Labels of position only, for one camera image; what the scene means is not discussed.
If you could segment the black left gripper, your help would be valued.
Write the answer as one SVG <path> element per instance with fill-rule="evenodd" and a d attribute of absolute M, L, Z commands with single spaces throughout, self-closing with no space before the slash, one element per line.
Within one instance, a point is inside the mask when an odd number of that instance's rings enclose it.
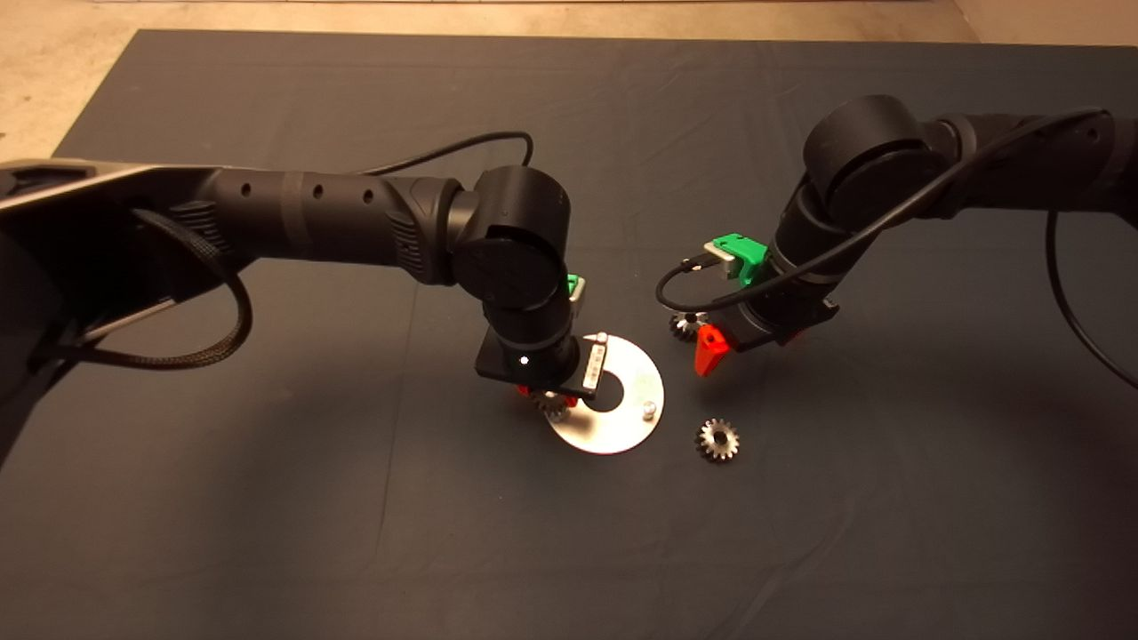
<path fill-rule="evenodd" d="M 535 389 L 564 396 L 564 408 L 582 397 L 594 397 L 608 356 L 604 340 L 566 335 L 545 348 L 516 348 L 487 333 L 476 356 L 475 370 L 488 380 L 508 381 L 517 393 L 533 397 Z"/>

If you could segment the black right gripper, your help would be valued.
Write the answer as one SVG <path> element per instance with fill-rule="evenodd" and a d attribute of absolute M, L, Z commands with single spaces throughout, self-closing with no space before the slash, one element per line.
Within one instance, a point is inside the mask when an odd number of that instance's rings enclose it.
<path fill-rule="evenodd" d="M 838 311 L 836 302 L 822 297 L 808 302 L 799 319 L 784 323 L 757 315 L 745 303 L 716 309 L 711 312 L 711 325 L 701 325 L 696 333 L 694 372 L 701 378 L 710 376 L 731 351 L 742 353 L 772 343 L 780 346 L 805 344 L 810 336 L 809 329 L 828 323 Z"/>

